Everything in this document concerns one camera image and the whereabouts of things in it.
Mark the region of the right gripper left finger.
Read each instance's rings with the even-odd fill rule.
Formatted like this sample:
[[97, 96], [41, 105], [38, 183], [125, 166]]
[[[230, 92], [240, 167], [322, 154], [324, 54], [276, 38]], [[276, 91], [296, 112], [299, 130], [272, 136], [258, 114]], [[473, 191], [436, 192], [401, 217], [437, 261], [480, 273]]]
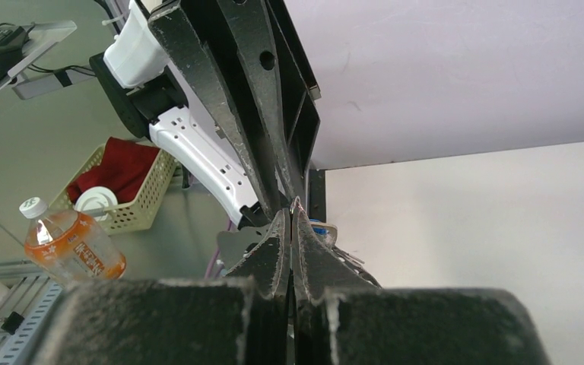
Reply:
[[217, 280], [91, 280], [68, 286], [32, 364], [284, 364], [290, 216]]

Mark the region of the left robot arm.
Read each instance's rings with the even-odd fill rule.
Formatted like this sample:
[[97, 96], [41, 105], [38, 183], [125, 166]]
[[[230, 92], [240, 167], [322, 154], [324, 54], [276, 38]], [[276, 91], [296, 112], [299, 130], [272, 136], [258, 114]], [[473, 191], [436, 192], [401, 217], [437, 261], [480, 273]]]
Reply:
[[308, 199], [321, 92], [283, 1], [127, 1], [91, 57], [124, 126], [175, 157], [238, 227]]

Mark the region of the key with blue tag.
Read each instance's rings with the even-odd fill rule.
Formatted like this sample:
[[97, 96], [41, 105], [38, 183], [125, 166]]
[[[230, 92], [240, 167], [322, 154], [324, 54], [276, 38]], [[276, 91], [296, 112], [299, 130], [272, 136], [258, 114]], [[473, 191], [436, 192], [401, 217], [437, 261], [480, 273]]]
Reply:
[[334, 224], [315, 219], [311, 219], [310, 223], [314, 233], [323, 239], [328, 248], [333, 249], [338, 238], [338, 228]]

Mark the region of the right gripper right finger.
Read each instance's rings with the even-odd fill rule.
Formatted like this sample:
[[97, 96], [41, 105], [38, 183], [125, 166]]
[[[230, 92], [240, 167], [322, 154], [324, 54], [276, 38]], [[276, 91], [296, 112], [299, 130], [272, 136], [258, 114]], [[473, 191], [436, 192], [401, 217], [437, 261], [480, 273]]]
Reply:
[[546, 364], [525, 306], [507, 290], [382, 288], [291, 205], [298, 364]]

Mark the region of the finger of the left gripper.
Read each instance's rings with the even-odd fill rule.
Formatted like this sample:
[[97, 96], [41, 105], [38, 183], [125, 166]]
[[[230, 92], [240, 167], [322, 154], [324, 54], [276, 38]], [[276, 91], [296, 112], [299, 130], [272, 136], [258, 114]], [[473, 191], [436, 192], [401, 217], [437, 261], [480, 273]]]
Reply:
[[235, 150], [240, 166], [204, 132], [182, 165], [212, 193], [233, 220], [270, 220], [280, 204], [274, 165], [267, 153], [239, 47], [219, 1], [167, 1], [151, 12], [151, 33]]
[[220, 1], [289, 199], [306, 198], [321, 91], [283, 1]]

